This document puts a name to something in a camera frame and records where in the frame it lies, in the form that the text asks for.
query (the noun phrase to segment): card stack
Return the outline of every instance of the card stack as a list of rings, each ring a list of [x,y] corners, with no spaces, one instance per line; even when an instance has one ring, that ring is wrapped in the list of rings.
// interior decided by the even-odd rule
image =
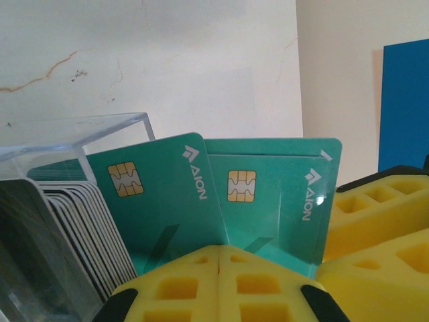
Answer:
[[[87,181],[38,184],[76,259],[106,301],[113,290],[137,275],[100,190]]]

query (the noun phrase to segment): clear acrylic box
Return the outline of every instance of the clear acrylic box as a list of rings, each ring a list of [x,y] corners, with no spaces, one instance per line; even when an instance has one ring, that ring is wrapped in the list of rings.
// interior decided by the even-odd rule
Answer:
[[[43,166],[78,160],[69,180],[97,183],[86,155],[155,139],[147,113],[125,113],[7,124],[0,127],[0,179],[58,180],[64,170]]]

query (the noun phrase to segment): yellow foam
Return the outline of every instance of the yellow foam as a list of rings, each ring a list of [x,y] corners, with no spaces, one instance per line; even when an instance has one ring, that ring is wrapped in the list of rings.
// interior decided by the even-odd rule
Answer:
[[[388,176],[335,194],[324,261],[426,228],[429,176]]]
[[[239,248],[209,246],[121,285],[114,294],[138,291],[125,322],[317,322],[301,291],[304,285],[324,290]]]
[[[325,262],[316,279],[351,321],[429,321],[429,229]]]

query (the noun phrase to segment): blue panel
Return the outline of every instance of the blue panel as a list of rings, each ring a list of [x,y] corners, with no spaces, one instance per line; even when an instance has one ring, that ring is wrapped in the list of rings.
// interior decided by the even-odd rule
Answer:
[[[429,40],[386,46],[379,171],[421,168],[429,154]]]

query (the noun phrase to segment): green card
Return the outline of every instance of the green card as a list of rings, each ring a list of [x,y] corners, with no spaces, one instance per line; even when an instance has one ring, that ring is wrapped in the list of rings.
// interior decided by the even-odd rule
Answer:
[[[190,133],[88,156],[137,273],[228,244],[203,138]]]
[[[322,261],[335,139],[206,140],[230,242],[305,275]]]

